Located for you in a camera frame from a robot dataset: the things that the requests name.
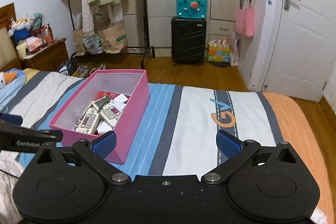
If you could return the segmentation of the pink storage box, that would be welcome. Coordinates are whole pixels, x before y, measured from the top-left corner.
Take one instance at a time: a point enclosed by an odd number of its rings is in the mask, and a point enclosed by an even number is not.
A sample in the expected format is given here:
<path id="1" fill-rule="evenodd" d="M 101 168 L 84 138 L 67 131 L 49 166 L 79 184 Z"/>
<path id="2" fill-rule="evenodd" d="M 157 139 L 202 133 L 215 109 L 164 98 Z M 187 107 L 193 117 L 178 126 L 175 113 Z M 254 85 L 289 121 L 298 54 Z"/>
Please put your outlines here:
<path id="1" fill-rule="evenodd" d="M 88 135 L 73 130 L 75 120 L 84 113 L 98 92 L 128 95 L 130 98 L 114 127 L 117 135 L 115 149 L 106 161 L 123 164 L 130 150 L 138 125 L 149 100 L 147 74 L 142 69 L 112 69 L 96 71 L 89 76 L 66 100 L 49 122 L 53 130 L 63 132 L 62 145 L 71 146 L 80 139 L 92 141 L 96 135 Z"/>

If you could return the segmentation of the white shoe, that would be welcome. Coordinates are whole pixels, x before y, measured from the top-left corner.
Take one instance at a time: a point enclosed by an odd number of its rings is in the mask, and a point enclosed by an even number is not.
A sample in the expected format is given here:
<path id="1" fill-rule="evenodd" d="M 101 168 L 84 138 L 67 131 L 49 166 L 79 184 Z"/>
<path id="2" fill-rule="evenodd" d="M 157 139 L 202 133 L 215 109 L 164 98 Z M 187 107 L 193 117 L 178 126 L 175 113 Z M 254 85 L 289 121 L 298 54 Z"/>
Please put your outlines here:
<path id="1" fill-rule="evenodd" d="M 90 71 L 90 75 L 92 75 L 94 72 L 96 72 L 96 71 L 101 71 L 101 70 L 105 70 L 106 69 L 106 65 L 104 65 L 104 64 L 102 64 L 102 65 L 100 65 L 99 67 L 97 67 L 97 68 L 93 68 L 93 69 L 91 69 L 91 71 Z"/>
<path id="2" fill-rule="evenodd" d="M 78 66 L 78 75 L 80 78 L 85 78 L 88 73 L 89 70 L 87 66 L 84 65 Z"/>

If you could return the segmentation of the wooden headboard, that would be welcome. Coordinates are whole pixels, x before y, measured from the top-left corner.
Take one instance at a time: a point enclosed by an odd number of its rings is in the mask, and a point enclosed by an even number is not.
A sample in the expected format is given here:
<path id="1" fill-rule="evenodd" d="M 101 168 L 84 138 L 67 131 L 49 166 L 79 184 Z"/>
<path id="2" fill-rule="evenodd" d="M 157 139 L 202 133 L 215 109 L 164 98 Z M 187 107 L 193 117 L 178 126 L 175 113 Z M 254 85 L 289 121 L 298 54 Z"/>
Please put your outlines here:
<path id="1" fill-rule="evenodd" d="M 16 19 L 14 4 L 1 7 L 1 71 L 22 69 L 21 60 L 12 39 L 8 35 L 11 20 Z"/>

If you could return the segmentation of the beige remote control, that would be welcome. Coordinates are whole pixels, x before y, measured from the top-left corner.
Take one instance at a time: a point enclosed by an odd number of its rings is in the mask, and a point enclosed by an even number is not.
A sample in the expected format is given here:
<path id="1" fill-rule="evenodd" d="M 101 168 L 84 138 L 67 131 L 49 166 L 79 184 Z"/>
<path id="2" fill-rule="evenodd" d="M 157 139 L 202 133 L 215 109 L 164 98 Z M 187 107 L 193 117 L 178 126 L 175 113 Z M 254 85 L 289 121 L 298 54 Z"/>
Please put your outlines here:
<path id="1" fill-rule="evenodd" d="M 93 107 L 89 107 L 81 119 L 81 122 L 77 126 L 76 131 L 88 135 L 94 135 L 99 121 L 100 115 L 97 110 Z"/>

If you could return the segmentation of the white charger cube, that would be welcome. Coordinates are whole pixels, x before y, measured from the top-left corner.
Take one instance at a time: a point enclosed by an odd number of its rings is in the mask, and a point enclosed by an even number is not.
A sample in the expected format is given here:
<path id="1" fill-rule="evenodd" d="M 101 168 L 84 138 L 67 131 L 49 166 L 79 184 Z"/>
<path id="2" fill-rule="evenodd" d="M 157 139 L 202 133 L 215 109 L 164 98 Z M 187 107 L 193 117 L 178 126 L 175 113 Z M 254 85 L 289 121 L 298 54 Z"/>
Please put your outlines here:
<path id="1" fill-rule="evenodd" d="M 129 100 L 129 97 L 124 94 L 119 94 L 113 99 L 115 102 L 126 103 Z"/>

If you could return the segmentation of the white door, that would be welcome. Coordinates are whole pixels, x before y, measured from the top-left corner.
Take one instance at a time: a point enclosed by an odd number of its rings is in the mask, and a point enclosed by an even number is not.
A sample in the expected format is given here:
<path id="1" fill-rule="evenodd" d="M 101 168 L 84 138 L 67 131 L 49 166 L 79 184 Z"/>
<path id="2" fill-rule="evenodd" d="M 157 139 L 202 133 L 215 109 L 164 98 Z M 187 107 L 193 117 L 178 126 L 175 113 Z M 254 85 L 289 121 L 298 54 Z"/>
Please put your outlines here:
<path id="1" fill-rule="evenodd" d="M 335 0 L 283 0 L 264 90 L 318 102 L 335 60 Z"/>

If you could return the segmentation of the duck plush toy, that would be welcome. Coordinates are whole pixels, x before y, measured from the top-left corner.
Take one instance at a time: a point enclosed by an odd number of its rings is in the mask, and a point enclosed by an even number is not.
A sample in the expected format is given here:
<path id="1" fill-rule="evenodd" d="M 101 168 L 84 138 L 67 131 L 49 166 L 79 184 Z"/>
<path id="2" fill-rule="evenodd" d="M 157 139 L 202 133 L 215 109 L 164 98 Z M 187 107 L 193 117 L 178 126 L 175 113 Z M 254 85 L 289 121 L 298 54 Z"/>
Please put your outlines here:
<path id="1" fill-rule="evenodd" d="M 9 113 L 9 103 L 26 83 L 26 74 L 20 69 L 1 71 L 1 112 Z"/>

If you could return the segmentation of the white rectangular adapter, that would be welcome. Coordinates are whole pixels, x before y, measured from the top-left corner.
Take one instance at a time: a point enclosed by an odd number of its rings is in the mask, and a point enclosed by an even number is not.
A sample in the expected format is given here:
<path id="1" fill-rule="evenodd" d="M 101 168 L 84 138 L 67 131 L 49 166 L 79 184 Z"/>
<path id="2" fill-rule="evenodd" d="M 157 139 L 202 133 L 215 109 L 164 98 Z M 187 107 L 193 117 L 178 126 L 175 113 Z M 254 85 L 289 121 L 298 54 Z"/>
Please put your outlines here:
<path id="1" fill-rule="evenodd" d="M 106 121 L 100 121 L 96 128 L 96 132 L 98 135 L 103 135 L 112 130 L 113 128 L 110 125 L 108 125 Z"/>

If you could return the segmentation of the black bag on floor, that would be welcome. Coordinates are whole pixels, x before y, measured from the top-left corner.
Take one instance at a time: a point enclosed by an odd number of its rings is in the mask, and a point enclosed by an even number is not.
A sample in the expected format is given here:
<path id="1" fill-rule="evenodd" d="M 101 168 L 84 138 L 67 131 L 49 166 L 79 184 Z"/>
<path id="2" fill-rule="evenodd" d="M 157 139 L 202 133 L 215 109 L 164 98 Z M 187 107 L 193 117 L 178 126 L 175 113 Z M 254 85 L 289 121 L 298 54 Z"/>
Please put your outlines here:
<path id="1" fill-rule="evenodd" d="M 73 76 L 77 72 L 78 66 L 77 62 L 74 60 L 64 61 L 60 67 L 58 67 L 57 72 L 65 76 Z"/>

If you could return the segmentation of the white remote control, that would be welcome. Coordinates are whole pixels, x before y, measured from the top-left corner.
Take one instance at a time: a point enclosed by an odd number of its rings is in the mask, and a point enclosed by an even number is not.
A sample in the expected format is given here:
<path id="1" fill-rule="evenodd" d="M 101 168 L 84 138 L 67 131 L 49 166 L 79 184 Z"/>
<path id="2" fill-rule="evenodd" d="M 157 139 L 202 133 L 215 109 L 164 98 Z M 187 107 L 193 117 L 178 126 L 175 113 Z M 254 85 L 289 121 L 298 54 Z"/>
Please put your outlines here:
<path id="1" fill-rule="evenodd" d="M 102 96 L 92 102 L 92 107 L 99 113 L 101 109 L 111 101 L 110 96 Z"/>

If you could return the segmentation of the beige remote purple button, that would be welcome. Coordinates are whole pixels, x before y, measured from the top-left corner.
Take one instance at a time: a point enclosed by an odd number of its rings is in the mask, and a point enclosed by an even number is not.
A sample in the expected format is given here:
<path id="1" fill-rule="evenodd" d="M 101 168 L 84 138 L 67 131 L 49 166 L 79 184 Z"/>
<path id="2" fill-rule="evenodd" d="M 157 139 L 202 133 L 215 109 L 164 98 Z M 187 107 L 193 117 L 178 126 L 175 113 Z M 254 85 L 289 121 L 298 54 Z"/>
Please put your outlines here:
<path id="1" fill-rule="evenodd" d="M 119 110 L 112 102 L 106 104 L 100 110 L 101 117 L 110 127 L 114 127 L 117 124 L 121 114 L 122 111 Z"/>

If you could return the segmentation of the white fluffy blanket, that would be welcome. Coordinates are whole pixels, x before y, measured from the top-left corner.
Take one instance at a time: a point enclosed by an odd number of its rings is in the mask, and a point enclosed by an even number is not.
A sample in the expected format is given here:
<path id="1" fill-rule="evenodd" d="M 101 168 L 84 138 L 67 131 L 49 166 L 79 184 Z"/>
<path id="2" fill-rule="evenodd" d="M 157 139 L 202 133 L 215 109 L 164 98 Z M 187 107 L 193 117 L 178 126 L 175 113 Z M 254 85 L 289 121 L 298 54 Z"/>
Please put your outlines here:
<path id="1" fill-rule="evenodd" d="M 19 162 L 1 155 L 1 223 L 19 223 L 22 220 L 13 200 L 13 190 L 23 171 Z"/>

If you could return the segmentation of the wooden nightstand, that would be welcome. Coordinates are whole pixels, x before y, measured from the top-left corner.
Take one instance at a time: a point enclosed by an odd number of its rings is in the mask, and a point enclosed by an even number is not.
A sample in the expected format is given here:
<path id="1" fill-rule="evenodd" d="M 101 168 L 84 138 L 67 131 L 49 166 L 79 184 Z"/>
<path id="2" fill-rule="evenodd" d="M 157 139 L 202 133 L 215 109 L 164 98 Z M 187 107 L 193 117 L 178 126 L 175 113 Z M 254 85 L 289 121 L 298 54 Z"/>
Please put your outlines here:
<path id="1" fill-rule="evenodd" d="M 54 40 L 41 51 L 27 55 L 21 59 L 23 69 L 31 68 L 40 71 L 56 72 L 64 61 L 68 61 L 66 38 Z"/>

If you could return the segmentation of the black suitcase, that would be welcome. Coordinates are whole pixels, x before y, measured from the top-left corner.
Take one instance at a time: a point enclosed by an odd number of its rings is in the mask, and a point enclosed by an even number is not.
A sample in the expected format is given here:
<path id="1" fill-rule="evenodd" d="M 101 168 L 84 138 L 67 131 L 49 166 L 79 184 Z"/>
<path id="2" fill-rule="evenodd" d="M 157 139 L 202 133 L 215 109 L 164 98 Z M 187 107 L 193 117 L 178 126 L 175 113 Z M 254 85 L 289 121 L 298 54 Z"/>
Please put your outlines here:
<path id="1" fill-rule="evenodd" d="M 171 20 L 171 57 L 174 66 L 203 63 L 206 29 L 205 19 L 173 17 Z"/>

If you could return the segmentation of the red glasses-print paper bag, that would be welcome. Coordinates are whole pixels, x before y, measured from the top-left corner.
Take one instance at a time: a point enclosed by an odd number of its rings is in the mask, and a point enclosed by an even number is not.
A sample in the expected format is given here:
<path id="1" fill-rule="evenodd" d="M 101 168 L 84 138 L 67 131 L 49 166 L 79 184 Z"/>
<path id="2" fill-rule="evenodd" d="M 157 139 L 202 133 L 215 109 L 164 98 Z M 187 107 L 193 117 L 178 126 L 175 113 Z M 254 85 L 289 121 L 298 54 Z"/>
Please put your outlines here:
<path id="1" fill-rule="evenodd" d="M 125 95 L 123 93 L 112 93 L 112 92 L 99 91 L 96 95 L 95 100 L 98 100 L 103 97 L 109 97 L 110 99 L 116 102 L 121 102 L 121 103 L 126 103 L 130 98 L 129 95 Z"/>

